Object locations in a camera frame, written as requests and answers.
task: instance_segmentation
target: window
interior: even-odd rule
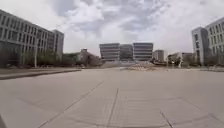
[[[17,32],[12,31],[12,40],[16,41],[17,40],[17,35],[18,35]]]
[[[2,25],[4,25],[5,24],[5,16],[3,16],[3,18],[2,18]]]
[[[13,24],[13,28],[16,29],[16,24],[17,24],[17,21],[14,20],[14,24]]]
[[[28,43],[29,42],[29,36],[27,35],[26,36],[26,43]]]
[[[214,43],[216,44],[216,36],[214,36]]]
[[[10,27],[11,27],[11,28],[13,28],[13,24],[14,24],[14,20],[12,19],[12,20],[11,20],[11,24],[10,24]]]
[[[31,34],[33,34],[33,27],[31,27]]]
[[[33,45],[35,44],[35,38],[33,37]]]
[[[16,25],[16,30],[19,30],[19,26],[20,26],[20,22],[18,21]]]
[[[221,40],[221,42],[223,42],[223,37],[222,37],[222,34],[220,34],[220,40]]]
[[[213,29],[213,30],[212,30],[213,34],[215,34],[215,27],[212,27],[212,29]]]
[[[219,24],[219,31],[222,32],[221,24]]]
[[[23,43],[25,43],[26,35],[23,35]]]
[[[214,44],[214,42],[213,42],[213,37],[211,37],[211,43]]]
[[[198,42],[196,42],[196,48],[199,48],[199,43]]]
[[[22,34],[20,33],[19,34],[19,42],[21,42],[21,39],[22,39]]]
[[[33,37],[31,36],[30,37],[30,44],[32,44],[32,41],[33,41]]]
[[[195,41],[197,41],[198,40],[198,34],[195,34],[194,38],[195,38]]]
[[[210,35],[212,35],[212,28],[210,28],[209,31],[210,31]]]
[[[0,38],[2,38],[2,28],[0,28]]]
[[[216,28],[216,32],[218,33],[219,32],[218,26],[216,25],[215,28]]]
[[[221,52],[222,51],[222,46],[221,45],[219,45],[219,52]]]
[[[23,23],[20,24],[20,31],[23,31]]]
[[[8,19],[6,20],[6,26],[7,26],[7,27],[9,26],[9,22],[10,22],[10,19],[8,18]]]
[[[25,32],[27,32],[27,25],[25,25]]]
[[[28,30],[27,30],[27,32],[30,33],[30,26],[28,26]]]
[[[222,30],[224,31],[224,22],[222,22]]]
[[[219,40],[219,35],[217,35],[217,40],[218,40],[218,43],[220,42],[220,40]]]

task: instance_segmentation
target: white cloud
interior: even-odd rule
[[[192,51],[191,30],[224,16],[224,1],[166,0],[161,13],[154,15],[155,25],[141,31],[140,40],[152,40],[155,48],[169,52]]]
[[[56,13],[52,0],[0,0],[0,8],[42,27],[58,28],[64,32],[64,52],[77,52],[81,48],[88,48],[97,54],[99,43],[132,41],[154,42],[155,48],[167,49],[170,52],[192,51],[191,30],[224,16],[223,0],[111,0],[105,3],[107,1],[109,0],[92,0],[87,4],[82,0],[74,0],[75,8],[68,10],[65,16]],[[142,10],[138,8],[128,14],[123,11],[123,7],[127,6],[127,11],[129,7],[134,7],[128,4],[136,2],[139,3],[138,7],[142,6]],[[141,12],[150,8],[156,11]],[[141,22],[133,22],[133,25],[139,26],[143,22],[149,22],[146,23],[148,27],[127,30],[122,26],[136,19]],[[82,30],[78,25],[95,21],[102,23],[98,25],[98,34]]]

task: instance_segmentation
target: distant building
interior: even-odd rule
[[[133,43],[133,58],[135,61],[152,59],[153,43]]]
[[[26,64],[27,56],[33,56],[35,46],[39,53],[56,53],[62,56],[64,34],[49,31],[29,21],[0,10],[0,65],[12,62],[15,65]]]
[[[100,54],[103,61],[119,61],[120,60],[120,44],[100,44]]]
[[[164,61],[164,50],[156,50],[153,52],[153,57],[155,58],[155,60],[159,61],[159,62],[163,62]]]
[[[120,60],[133,60],[133,46],[131,44],[120,45]]]
[[[192,31],[194,52],[201,64],[208,61],[209,56],[219,56],[224,53],[224,18],[221,18],[205,28],[199,27]]]

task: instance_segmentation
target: pavement joint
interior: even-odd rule
[[[117,88],[115,99],[114,99],[114,102],[113,102],[113,106],[112,106],[112,109],[111,109],[111,112],[110,112],[110,116],[109,116],[109,119],[108,119],[107,127],[110,126],[110,122],[111,122],[111,119],[113,117],[114,109],[115,109],[116,102],[117,102],[118,93],[119,93],[119,89]]]
[[[173,128],[172,124],[170,123],[170,121],[168,120],[168,118],[165,116],[165,114],[162,111],[160,111],[160,114],[166,120],[166,122],[169,124],[170,128]]]
[[[103,83],[103,81],[101,81],[100,83],[98,83],[94,88],[96,89],[97,87],[99,87],[101,84]],[[42,128],[43,126],[49,124],[50,122],[54,121],[55,119],[57,119],[59,116],[61,116],[62,114],[64,114],[68,109],[70,109],[72,106],[74,106],[75,104],[77,104],[78,102],[80,102],[81,100],[83,100],[84,98],[86,98],[91,92],[93,92],[95,89],[92,89],[91,91],[87,92],[86,94],[84,94],[83,96],[81,96],[78,100],[76,100],[75,102],[73,102],[72,104],[70,104],[68,107],[66,107],[62,112],[58,113],[56,116],[52,117],[51,119],[47,120],[46,122],[44,122],[43,124],[41,124],[40,126],[38,126],[37,128]]]

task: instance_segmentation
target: white building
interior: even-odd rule
[[[164,50],[156,50],[153,52],[153,57],[160,62],[164,61]]]
[[[149,61],[152,59],[153,43],[133,43],[133,58],[135,61]]]
[[[194,52],[201,64],[206,63],[208,56],[224,52],[224,18],[205,28],[198,27],[192,31]]]
[[[120,44],[100,44],[100,54],[104,61],[120,61]]]
[[[62,56],[63,33],[46,30],[0,10],[0,52],[15,53],[19,55],[19,64],[25,64],[26,56],[34,54],[36,41],[38,53],[52,52]]]

